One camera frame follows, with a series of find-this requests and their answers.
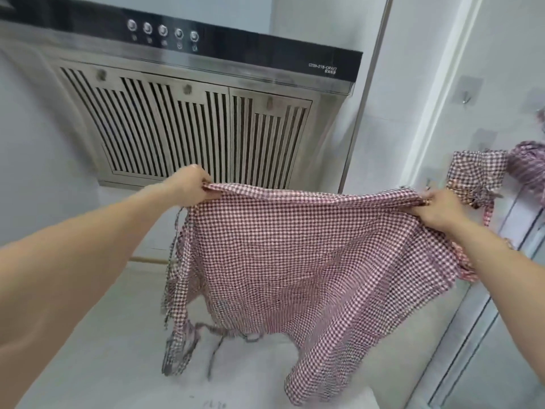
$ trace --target hanging checkered cloth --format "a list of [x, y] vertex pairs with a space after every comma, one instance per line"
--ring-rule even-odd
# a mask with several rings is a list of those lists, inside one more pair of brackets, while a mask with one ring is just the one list
[[[454, 152], [447, 174], [447, 188], [452, 189], [462, 203], [473, 208], [484, 207], [483, 224], [488, 227], [494, 212], [494, 198], [504, 179], [508, 166], [506, 151]], [[477, 275], [462, 248], [452, 244], [462, 269], [460, 278], [476, 281]]]
[[545, 144], [521, 142], [509, 152], [508, 172], [540, 199], [545, 206]]
[[460, 274], [445, 235], [399, 210], [423, 203], [410, 189], [346, 196], [207, 186], [223, 196], [189, 211], [168, 271], [166, 375], [191, 357], [198, 328], [186, 306], [203, 294], [222, 340], [290, 337], [299, 360], [284, 388], [294, 405], [328, 400], [370, 348]]

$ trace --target forearm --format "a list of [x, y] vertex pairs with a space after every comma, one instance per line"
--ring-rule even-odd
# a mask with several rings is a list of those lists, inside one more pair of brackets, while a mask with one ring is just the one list
[[469, 220], [455, 226], [452, 237], [464, 248], [519, 350], [545, 382], [545, 268]]
[[149, 187], [0, 249], [0, 365], [9, 373], [0, 406], [16, 404], [169, 206]]

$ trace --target person's left arm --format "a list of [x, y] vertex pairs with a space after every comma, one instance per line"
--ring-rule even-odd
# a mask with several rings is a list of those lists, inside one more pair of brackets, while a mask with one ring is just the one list
[[0, 249], [0, 407], [15, 407], [167, 209], [216, 199], [201, 167]]

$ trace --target metal vent grille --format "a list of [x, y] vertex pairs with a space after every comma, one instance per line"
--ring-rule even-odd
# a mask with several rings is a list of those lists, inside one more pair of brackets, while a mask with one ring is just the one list
[[98, 131], [103, 180], [141, 186], [200, 164], [216, 182], [289, 186], [309, 100], [75, 62], [59, 75]]

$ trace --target person's right arm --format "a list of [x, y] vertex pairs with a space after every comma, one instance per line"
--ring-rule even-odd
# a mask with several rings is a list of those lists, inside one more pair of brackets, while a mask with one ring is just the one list
[[412, 213], [462, 246], [518, 349], [545, 383], [545, 267], [471, 221], [452, 191], [433, 191], [427, 197], [430, 205]]

